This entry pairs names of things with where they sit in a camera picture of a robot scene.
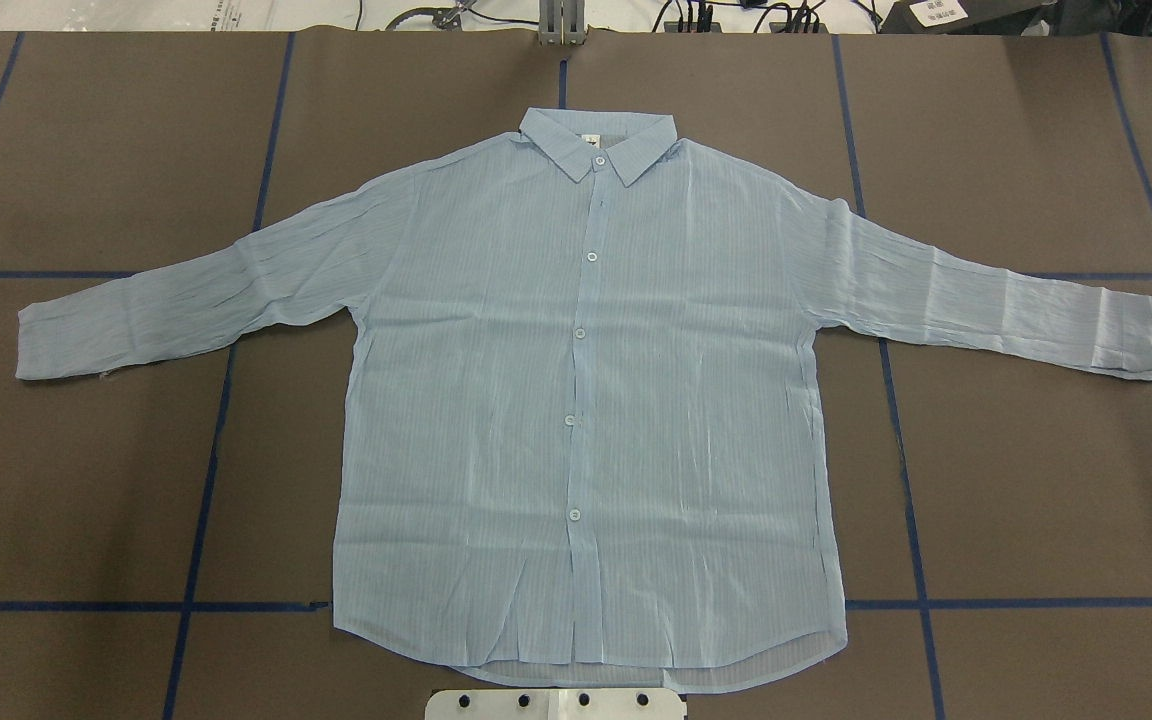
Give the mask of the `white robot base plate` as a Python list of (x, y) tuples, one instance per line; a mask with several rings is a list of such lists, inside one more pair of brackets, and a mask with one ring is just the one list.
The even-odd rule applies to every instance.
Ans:
[(506, 688), (438, 691), (425, 719), (687, 719), (681, 694), (662, 688)]

